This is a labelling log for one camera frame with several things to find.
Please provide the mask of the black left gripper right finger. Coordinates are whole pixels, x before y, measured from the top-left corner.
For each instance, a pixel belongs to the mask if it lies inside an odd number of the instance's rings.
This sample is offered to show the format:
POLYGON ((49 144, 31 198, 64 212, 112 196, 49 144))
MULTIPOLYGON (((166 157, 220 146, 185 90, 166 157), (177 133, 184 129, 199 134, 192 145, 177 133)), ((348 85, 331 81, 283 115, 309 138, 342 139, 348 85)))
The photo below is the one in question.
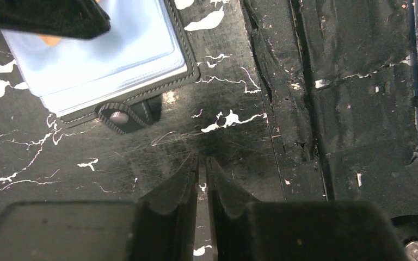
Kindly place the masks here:
POLYGON ((406 260, 389 218, 368 202, 264 202, 206 159, 215 260, 406 260))

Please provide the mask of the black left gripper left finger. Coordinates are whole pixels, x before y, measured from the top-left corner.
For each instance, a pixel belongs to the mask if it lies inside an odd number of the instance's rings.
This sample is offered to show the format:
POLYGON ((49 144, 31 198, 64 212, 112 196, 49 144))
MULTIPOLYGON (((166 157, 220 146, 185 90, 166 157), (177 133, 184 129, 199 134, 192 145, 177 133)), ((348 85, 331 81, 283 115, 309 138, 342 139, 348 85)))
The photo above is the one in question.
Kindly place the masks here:
POLYGON ((192 260, 199 158, 137 201, 18 202, 0 215, 0 260, 192 260))

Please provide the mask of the single orange VIP card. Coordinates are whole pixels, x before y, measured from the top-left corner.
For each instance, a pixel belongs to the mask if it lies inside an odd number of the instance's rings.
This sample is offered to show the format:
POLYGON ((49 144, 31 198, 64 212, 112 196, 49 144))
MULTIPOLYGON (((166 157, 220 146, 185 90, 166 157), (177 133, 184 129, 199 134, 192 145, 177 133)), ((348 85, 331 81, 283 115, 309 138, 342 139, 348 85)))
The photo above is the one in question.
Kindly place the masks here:
POLYGON ((48 46, 54 47, 61 41, 59 36, 39 35, 40 39, 48 46))

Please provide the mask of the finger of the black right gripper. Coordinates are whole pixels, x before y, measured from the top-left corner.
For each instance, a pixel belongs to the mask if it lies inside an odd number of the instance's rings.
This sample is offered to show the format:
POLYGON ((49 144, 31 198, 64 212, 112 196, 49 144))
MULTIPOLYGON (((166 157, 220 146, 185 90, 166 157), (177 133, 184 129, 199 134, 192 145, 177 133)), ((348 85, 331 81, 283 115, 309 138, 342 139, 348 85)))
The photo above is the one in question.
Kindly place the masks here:
POLYGON ((97 1, 0 1, 0 29, 75 39, 93 39, 111 29, 97 1))

